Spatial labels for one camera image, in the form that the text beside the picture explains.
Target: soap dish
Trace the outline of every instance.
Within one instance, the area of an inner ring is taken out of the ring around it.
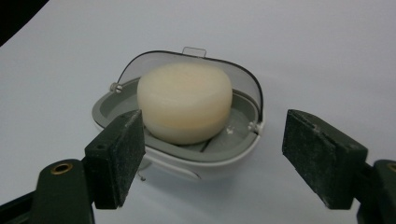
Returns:
[[[193,145],[174,145],[145,132],[145,162],[189,179],[213,179],[231,175],[261,138],[265,123],[259,81],[242,66],[206,58],[204,49],[184,48],[182,53],[155,50],[131,60],[118,82],[111,84],[92,109],[97,126],[105,128],[120,114],[138,109],[139,78],[168,63],[206,63],[225,72],[233,85],[233,102],[228,121],[212,138]]]

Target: white soap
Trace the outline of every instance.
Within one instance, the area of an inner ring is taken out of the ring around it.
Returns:
[[[143,75],[137,102],[146,128],[165,142],[205,141],[227,122],[233,99],[228,76],[199,63],[170,63]]]

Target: transparent hinged lid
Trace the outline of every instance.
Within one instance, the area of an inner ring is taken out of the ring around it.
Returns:
[[[194,145],[176,146],[145,130],[146,146],[188,161],[225,161],[251,147],[264,124],[262,89],[247,69],[205,57],[205,50],[184,48],[183,53],[156,50],[135,57],[123,70],[117,83],[93,107],[95,122],[105,128],[116,116],[138,109],[136,89],[139,78],[169,63],[205,63],[222,69],[233,85],[233,103],[224,129],[211,139]]]

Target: clear plastic lid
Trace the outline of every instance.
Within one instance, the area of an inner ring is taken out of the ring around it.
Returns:
[[[118,84],[123,86],[131,81],[139,79],[149,71],[169,63],[204,63],[222,69],[230,78],[233,90],[239,91],[255,104],[260,111],[258,122],[262,122],[263,98],[262,87],[257,78],[246,68],[223,60],[205,57],[204,49],[184,48],[183,53],[172,51],[155,50],[135,57],[123,70]]]

